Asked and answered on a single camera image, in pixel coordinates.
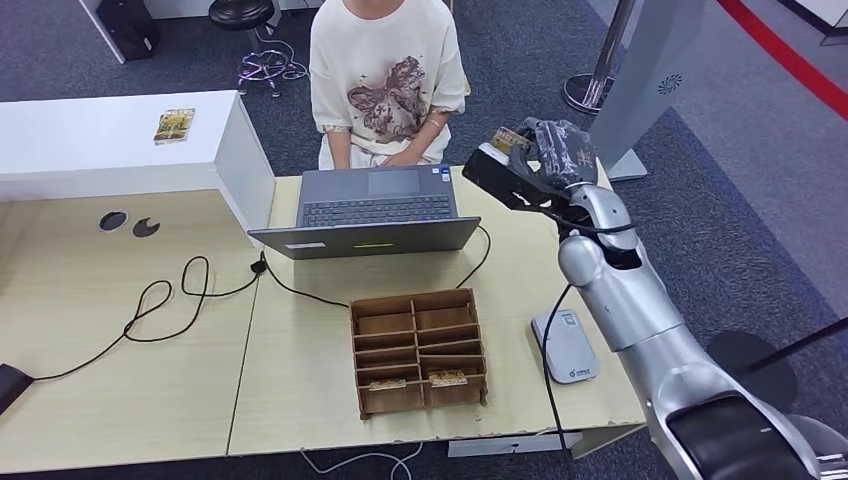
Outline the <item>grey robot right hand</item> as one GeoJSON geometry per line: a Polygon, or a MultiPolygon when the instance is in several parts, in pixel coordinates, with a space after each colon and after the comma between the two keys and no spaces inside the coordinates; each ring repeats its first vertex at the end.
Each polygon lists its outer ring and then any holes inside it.
{"type": "Polygon", "coordinates": [[[526,140],[509,153],[508,168],[544,191],[596,185],[598,160],[590,135],[567,120],[527,117],[517,129],[526,140]]]}

